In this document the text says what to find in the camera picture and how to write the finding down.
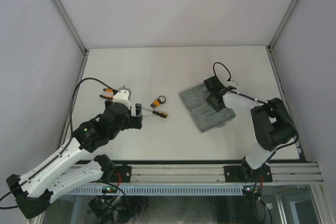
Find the grey plastic tool case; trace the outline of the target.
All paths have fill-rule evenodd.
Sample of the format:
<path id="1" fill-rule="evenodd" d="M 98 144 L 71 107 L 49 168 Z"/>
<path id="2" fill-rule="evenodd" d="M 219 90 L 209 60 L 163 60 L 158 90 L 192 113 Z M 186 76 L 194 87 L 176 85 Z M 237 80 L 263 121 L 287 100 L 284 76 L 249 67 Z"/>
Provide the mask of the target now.
<path id="1" fill-rule="evenodd" d="M 223 127 L 236 117 L 232 109 L 223 108 L 219 112 L 213 109 L 205 100 L 207 94 L 207 88 L 203 83 L 179 93 L 183 105 L 189 111 L 193 122 L 201 133 L 216 127 Z"/>

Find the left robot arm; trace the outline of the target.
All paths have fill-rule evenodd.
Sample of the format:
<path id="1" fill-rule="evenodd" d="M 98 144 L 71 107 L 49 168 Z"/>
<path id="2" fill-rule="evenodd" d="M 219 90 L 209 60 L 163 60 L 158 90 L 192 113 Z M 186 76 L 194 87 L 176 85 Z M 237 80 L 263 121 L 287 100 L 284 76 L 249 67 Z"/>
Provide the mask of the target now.
<path id="1" fill-rule="evenodd" d="M 114 140 L 121 131 L 141 129 L 142 119 L 142 106 L 138 103 L 135 115 L 132 115 L 126 105 L 106 102 L 103 113 L 81 123 L 69 140 L 41 164 L 25 174 L 12 174 L 7 178 L 16 207 L 26 219 L 32 219 L 73 189 L 89 182 L 113 180 L 116 167 L 106 154 L 97 155 L 84 167 L 72 172 L 68 169 Z"/>

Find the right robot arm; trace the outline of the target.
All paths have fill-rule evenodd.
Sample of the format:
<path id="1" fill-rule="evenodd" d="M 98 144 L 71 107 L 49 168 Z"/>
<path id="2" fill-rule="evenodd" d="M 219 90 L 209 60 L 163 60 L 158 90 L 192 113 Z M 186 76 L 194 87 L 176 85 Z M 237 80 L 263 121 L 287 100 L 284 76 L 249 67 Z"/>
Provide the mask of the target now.
<path id="1" fill-rule="evenodd" d="M 294 145 L 299 139 L 285 105 L 280 98 L 262 101 L 236 90 L 231 81 L 222 84 L 216 75 L 203 81 L 208 92 L 205 100 L 217 112 L 228 107 L 228 98 L 238 98 L 250 105 L 250 115 L 257 143 L 241 160 L 241 175 L 252 182 L 260 175 L 260 168 L 282 148 Z"/>

